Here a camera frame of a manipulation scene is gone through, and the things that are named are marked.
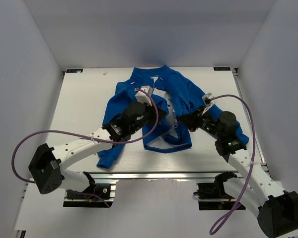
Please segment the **blue fleece jacket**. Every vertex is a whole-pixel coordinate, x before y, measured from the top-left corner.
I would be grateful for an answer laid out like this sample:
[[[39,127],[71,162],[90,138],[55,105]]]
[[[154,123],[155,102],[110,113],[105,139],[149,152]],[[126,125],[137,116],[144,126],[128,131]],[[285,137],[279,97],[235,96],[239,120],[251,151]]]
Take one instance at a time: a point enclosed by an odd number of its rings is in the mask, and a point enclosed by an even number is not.
[[[164,65],[160,68],[134,68],[130,79],[116,85],[114,96],[108,101],[103,124],[135,102],[135,88],[150,86],[152,98],[165,118],[151,132],[152,125],[142,128],[144,149],[159,153],[172,153],[192,147],[189,130],[176,117],[194,112],[204,104],[204,92],[180,72]]]

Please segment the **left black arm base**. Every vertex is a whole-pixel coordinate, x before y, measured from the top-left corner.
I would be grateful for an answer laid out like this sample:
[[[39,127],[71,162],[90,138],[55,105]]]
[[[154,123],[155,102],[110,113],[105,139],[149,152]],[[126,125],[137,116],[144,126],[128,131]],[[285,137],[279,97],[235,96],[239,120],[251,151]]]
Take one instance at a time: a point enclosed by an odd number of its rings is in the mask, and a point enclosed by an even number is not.
[[[111,197],[112,184],[97,183],[88,172],[83,172],[83,178],[87,179],[88,185],[82,191],[68,189],[66,191],[64,206],[110,208],[113,203]]]

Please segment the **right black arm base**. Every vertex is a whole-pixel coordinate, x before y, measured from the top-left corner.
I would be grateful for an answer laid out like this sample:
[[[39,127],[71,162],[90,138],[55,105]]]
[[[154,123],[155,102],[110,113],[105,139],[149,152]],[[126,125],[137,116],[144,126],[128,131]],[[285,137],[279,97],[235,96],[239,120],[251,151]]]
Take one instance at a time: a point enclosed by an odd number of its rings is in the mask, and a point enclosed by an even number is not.
[[[235,197],[224,191],[224,182],[231,178],[237,178],[233,172],[224,172],[215,177],[213,182],[197,184],[197,191],[193,196],[198,198],[200,211],[229,211],[234,203]]]

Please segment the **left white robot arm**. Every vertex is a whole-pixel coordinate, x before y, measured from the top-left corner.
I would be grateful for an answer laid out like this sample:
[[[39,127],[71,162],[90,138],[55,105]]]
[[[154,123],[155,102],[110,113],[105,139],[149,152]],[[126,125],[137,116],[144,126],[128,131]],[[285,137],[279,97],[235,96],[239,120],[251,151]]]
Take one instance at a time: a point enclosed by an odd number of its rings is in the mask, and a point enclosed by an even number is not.
[[[162,109],[133,102],[86,139],[79,137],[55,147],[49,147],[46,143],[40,145],[28,167],[39,192],[48,194],[63,188],[75,190],[85,198],[93,196],[96,183],[92,176],[68,168],[92,154],[121,145],[143,126],[160,122],[165,116],[166,111]]]

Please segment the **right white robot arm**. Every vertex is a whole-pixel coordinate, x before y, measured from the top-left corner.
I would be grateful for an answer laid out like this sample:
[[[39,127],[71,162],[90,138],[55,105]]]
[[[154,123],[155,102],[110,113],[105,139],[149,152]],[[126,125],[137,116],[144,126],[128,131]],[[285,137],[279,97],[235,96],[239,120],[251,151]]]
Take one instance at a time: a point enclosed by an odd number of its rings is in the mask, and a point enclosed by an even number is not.
[[[298,229],[298,194],[287,192],[260,164],[250,159],[245,144],[238,137],[239,123],[235,114],[224,111],[214,119],[201,106],[193,113],[177,117],[177,121],[191,132],[200,128],[215,138],[219,155],[245,179],[241,181],[232,172],[216,176],[214,191],[217,196],[238,198],[246,184],[240,203],[257,218],[267,237],[277,238]]]

